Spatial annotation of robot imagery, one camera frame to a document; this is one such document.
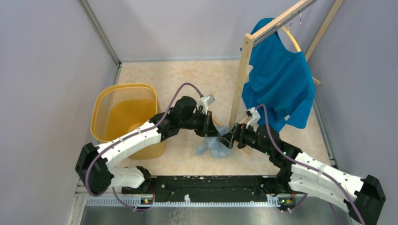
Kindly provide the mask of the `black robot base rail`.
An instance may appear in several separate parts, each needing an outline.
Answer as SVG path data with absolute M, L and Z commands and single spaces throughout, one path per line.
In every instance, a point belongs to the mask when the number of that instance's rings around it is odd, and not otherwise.
M 156 176 L 139 188 L 122 188 L 124 195 L 154 195 L 158 203 L 183 202 L 186 195 L 194 203 L 265 202 L 269 195 L 291 193 L 287 183 L 261 175 Z

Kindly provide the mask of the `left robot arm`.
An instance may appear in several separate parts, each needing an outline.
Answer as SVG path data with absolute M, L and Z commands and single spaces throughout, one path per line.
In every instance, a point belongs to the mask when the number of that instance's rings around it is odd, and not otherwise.
M 143 167 L 117 167 L 122 160 L 161 143 L 179 133 L 181 129 L 193 130 L 200 137 L 217 137 L 208 107 L 215 101 L 213 95 L 194 100 L 183 96 L 166 112 L 153 116 L 135 130 L 106 143 L 88 143 L 81 149 L 75 171 L 92 196 L 102 195 L 108 188 L 128 187 L 144 194 L 149 191 L 149 172 Z

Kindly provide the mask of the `blue plastic trash bag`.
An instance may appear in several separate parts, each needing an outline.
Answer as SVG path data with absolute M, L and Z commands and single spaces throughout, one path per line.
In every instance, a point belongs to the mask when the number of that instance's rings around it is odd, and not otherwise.
M 231 153 L 231 149 L 227 148 L 218 140 L 221 135 L 228 133 L 228 128 L 226 126 L 218 126 L 216 128 L 219 135 L 205 138 L 201 145 L 195 150 L 196 155 L 203 155 L 207 150 L 210 150 L 214 158 L 225 158 Z

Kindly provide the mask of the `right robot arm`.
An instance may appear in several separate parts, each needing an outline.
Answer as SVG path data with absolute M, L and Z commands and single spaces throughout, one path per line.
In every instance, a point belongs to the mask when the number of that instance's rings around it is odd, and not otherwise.
M 239 149 L 249 146 L 268 155 L 270 162 L 280 168 L 275 180 L 279 192 L 306 193 L 341 208 L 362 225 L 377 224 L 386 196 L 376 177 L 363 178 L 324 164 L 281 140 L 269 125 L 254 129 L 235 124 L 218 139 L 228 148 L 237 143 Z

